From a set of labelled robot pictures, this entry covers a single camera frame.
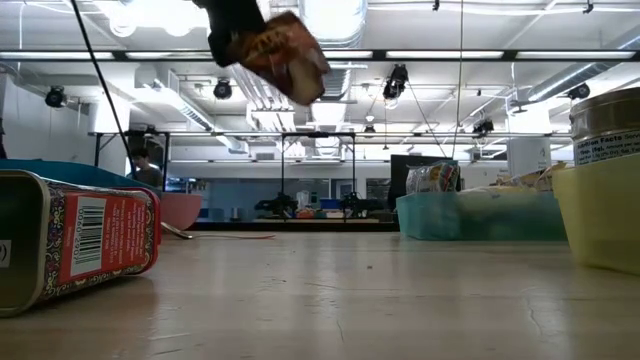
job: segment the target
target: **ceiling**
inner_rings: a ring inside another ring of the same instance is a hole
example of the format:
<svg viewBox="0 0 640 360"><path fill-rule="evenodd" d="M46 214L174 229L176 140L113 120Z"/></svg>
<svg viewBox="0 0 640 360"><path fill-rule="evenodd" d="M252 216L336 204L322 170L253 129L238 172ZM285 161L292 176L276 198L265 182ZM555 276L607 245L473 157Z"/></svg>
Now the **ceiling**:
<svg viewBox="0 0 640 360"><path fill-rule="evenodd" d="M158 4L179 0L157 0ZM271 13L297 11L295 0L265 0ZM90 39L95 49L175 50L207 49L204 27L196 27L183 37L169 35L158 27L138 28L129 37L117 37L109 28L109 18L100 11L107 1L79 1L86 14ZM327 1L327 6L335 1ZM593 1L595 10L583 14L584 0L459 0L440 1L440 10L432 11L433 1L369 0L366 24L360 47L367 49L606 49L607 44L638 26L640 1ZM65 1L0 2L0 49L65 49L83 50L84 43L75 17ZM549 10L550 14L531 11ZM158 10L158 16L167 16ZM248 101L237 86L229 100L216 100L212 90L219 77L230 77L227 69L213 63L174 62L164 64L180 78L181 94L216 123L220 129L250 131L245 121ZM407 63L411 87L400 97L395 109L386 109L379 86L393 68L391 62L359 62L351 70L351 87L343 98L348 101L346 114L337 130L362 131L365 117L373 115L377 132L410 132L424 130L429 122L435 131L455 129L456 119L473 124L479 107L493 100L503 104L509 89L526 90L571 65L566 62L411 62ZM107 80L131 77L131 64L107 64ZM24 63L21 74L26 82L37 84L39 77L56 76L75 89L74 95L91 101L100 95L96 84L73 87L78 75L93 75L88 63ZM640 63L625 63L588 81L592 94L619 87L634 86L640 74ZM547 102L552 128L567 131L568 99ZM163 111L153 104L134 106L133 122L153 123L158 128L179 129L187 121L177 112ZM313 126L309 109L294 106L294 123L299 129ZM495 114L496 131L504 129L506 112L501 107Z"/></svg>

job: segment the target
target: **tin can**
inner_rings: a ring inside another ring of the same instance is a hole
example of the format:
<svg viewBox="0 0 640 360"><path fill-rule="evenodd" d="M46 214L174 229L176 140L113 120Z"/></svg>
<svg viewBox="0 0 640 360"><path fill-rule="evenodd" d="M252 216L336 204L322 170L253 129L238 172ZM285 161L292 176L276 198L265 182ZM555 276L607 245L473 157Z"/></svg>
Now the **tin can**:
<svg viewBox="0 0 640 360"><path fill-rule="evenodd" d="M0 171L0 317L118 276L149 270L159 199Z"/></svg>
<svg viewBox="0 0 640 360"><path fill-rule="evenodd" d="M614 91L571 108L576 166L640 153L640 88Z"/></svg>

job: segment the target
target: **red bowl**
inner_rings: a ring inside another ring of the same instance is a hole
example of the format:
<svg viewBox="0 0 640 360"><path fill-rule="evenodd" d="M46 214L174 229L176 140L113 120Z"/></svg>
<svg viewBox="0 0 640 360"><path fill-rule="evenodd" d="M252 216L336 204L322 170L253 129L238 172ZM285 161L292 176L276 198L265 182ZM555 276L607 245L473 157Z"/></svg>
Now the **red bowl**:
<svg viewBox="0 0 640 360"><path fill-rule="evenodd" d="M198 219L202 195L162 193L160 208L162 221L180 230L186 230Z"/></svg>

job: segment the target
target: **table surface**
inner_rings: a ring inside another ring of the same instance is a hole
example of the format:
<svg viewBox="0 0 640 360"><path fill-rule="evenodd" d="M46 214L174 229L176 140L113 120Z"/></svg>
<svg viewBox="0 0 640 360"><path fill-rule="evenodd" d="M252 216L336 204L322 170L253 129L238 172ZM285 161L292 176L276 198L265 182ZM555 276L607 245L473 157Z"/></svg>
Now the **table surface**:
<svg viewBox="0 0 640 360"><path fill-rule="evenodd" d="M637 360L639 300L566 244L165 238L144 276L0 320L0 358Z"/></svg>

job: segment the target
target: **teal container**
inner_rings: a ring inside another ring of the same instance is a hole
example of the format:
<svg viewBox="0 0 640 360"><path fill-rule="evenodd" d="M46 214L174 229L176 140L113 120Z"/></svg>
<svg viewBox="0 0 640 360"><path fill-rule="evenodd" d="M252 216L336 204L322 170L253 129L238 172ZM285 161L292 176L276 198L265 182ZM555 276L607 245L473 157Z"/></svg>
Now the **teal container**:
<svg viewBox="0 0 640 360"><path fill-rule="evenodd" d="M419 240L567 241L553 193L416 193L397 208L400 232Z"/></svg>

